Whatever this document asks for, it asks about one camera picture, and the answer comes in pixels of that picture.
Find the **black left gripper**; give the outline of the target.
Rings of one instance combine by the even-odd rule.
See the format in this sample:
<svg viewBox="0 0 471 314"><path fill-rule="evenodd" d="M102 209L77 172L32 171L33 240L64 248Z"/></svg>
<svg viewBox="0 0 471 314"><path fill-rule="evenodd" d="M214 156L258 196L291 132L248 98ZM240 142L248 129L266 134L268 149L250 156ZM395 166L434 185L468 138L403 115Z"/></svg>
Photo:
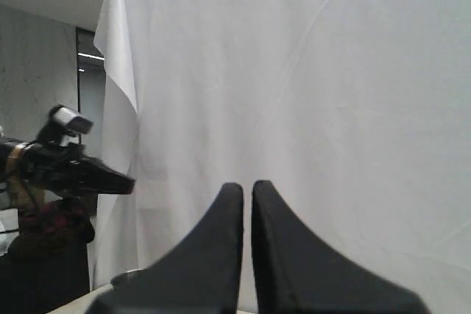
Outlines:
<svg viewBox="0 0 471 314"><path fill-rule="evenodd" d="M100 159L84 156L85 146L77 143L41 145L18 144L18 179L23 192L49 190L58 196L84 196L92 193L129 195L135 180Z"/></svg>

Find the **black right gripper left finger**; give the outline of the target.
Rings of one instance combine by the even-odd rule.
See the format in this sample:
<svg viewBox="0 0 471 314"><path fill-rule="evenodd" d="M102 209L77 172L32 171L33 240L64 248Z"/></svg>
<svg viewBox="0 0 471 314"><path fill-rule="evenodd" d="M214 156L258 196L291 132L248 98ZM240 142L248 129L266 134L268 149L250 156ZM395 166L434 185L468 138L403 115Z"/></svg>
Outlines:
<svg viewBox="0 0 471 314"><path fill-rule="evenodd" d="M244 192L222 185L208 211L166 256L98 296L88 313L236 313Z"/></svg>

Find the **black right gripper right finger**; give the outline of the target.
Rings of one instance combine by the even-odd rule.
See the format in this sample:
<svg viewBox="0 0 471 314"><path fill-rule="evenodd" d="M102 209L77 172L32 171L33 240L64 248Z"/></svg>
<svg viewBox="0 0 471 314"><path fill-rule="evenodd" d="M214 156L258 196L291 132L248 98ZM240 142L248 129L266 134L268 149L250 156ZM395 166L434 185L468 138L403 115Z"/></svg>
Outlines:
<svg viewBox="0 0 471 314"><path fill-rule="evenodd" d="M416 293L315 235L268 180L253 185L251 223L259 313L428 313Z"/></svg>

